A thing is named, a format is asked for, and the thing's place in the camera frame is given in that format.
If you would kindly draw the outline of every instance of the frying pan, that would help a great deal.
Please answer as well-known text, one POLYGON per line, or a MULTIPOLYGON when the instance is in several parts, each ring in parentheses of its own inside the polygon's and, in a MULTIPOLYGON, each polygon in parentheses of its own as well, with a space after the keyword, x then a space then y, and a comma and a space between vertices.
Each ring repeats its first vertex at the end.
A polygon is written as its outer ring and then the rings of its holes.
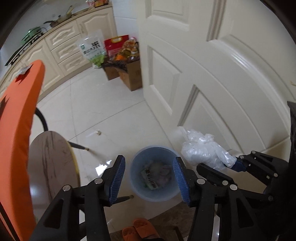
POLYGON ((43 24, 49 23, 50 26, 52 28, 54 28, 54 27, 58 26, 60 23, 66 21, 68 19, 70 19, 72 17, 72 10, 73 9, 74 9, 74 7, 73 6, 70 6, 65 15, 63 15, 63 16, 59 15, 58 19, 51 20, 51 21, 46 21, 43 24))

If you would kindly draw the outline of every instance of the blue gripper pad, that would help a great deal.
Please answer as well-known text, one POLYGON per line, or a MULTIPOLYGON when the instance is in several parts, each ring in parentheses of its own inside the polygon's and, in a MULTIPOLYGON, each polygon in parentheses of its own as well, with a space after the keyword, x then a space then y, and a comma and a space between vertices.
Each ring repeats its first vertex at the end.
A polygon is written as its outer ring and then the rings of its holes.
POLYGON ((117 199, 117 195, 119 192, 120 184, 121 184, 125 169, 126 169, 126 160, 124 157, 122 157, 120 164, 118 165, 117 171, 113 177, 112 183, 109 187, 109 202, 111 205, 117 199))
POLYGON ((180 192, 181 192, 181 196, 183 201, 189 205, 191 202, 191 198, 190 198, 190 187, 188 182, 186 181, 186 177, 184 175, 184 172, 181 168, 181 165, 179 163, 179 161, 181 160, 181 162, 183 163, 182 159, 180 157, 176 157, 173 161, 173 170, 175 173, 175 178, 177 180, 180 192))

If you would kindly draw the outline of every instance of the gas stove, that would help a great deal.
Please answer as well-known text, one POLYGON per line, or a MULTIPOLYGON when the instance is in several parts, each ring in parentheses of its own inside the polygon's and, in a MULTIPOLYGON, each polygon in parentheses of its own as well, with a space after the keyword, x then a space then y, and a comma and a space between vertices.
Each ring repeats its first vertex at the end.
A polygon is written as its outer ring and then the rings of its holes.
POLYGON ((28 41, 22 47, 20 47, 17 51, 14 52, 14 54, 10 57, 5 66, 9 66, 10 64, 13 65, 16 62, 16 60, 26 51, 26 49, 28 49, 37 39, 42 37, 43 34, 43 32, 38 32, 30 39, 28 39, 28 41))

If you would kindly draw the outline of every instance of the kitchen cabinet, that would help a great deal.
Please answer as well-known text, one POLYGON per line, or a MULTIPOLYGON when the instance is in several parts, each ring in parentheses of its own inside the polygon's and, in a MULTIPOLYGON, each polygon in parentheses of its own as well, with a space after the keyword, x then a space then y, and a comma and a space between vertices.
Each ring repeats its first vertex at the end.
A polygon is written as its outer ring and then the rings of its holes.
POLYGON ((102 30, 105 39, 117 36, 111 3, 73 16, 41 36, 0 80, 0 95, 22 66, 29 65, 37 59, 42 60, 45 65, 41 99, 50 93, 51 86, 58 86, 60 80, 64 82, 74 74, 89 68, 91 64, 79 52, 76 41, 98 29, 102 30))
POLYGON ((2 95, 4 94, 6 89, 7 89, 7 85, 6 85, 6 83, 3 83, 0 87, 0 98, 2 97, 2 95))
POLYGON ((88 64, 89 61, 84 58, 82 53, 78 52, 71 57, 67 58, 66 60, 59 63, 60 68, 62 69, 65 75, 73 72, 74 70, 82 67, 83 65, 88 64))
POLYGON ((26 66, 26 64, 24 64, 22 61, 19 61, 17 63, 17 65, 14 66, 14 68, 9 72, 9 74, 5 78, 4 82, 7 84, 7 86, 11 83, 11 81, 13 81, 16 78, 16 76, 17 76, 18 72, 20 71, 20 69, 25 67, 25 66, 26 66))
POLYGON ((73 54, 76 54, 79 52, 79 48, 76 45, 76 41, 81 38, 81 35, 77 35, 69 40, 67 40, 65 43, 62 43, 60 46, 56 47, 54 50, 52 50, 52 55, 56 62, 59 64, 68 57, 72 56, 73 54))
POLYGON ((42 89, 45 91, 65 75, 54 60, 44 39, 26 53, 22 61, 28 65, 37 59, 42 60, 45 65, 45 76, 42 85, 42 89))
POLYGON ((82 35, 88 35, 101 29, 104 39, 117 36, 111 7, 79 17, 76 22, 82 35))
POLYGON ((76 21, 71 21, 49 34, 45 41, 50 50, 79 34, 76 21))

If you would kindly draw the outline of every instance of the cardboard box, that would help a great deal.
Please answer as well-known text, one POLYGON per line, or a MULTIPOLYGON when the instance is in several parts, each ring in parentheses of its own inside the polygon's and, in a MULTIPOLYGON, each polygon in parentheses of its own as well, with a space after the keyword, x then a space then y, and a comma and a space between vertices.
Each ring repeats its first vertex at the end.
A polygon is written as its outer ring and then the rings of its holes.
POLYGON ((140 60, 126 64, 126 67, 127 72, 123 69, 115 67, 122 81, 131 91, 141 88, 142 74, 140 60))
POLYGON ((108 64, 102 64, 102 67, 107 75, 108 80, 115 79, 119 77, 118 71, 114 68, 114 66, 108 66, 108 64))

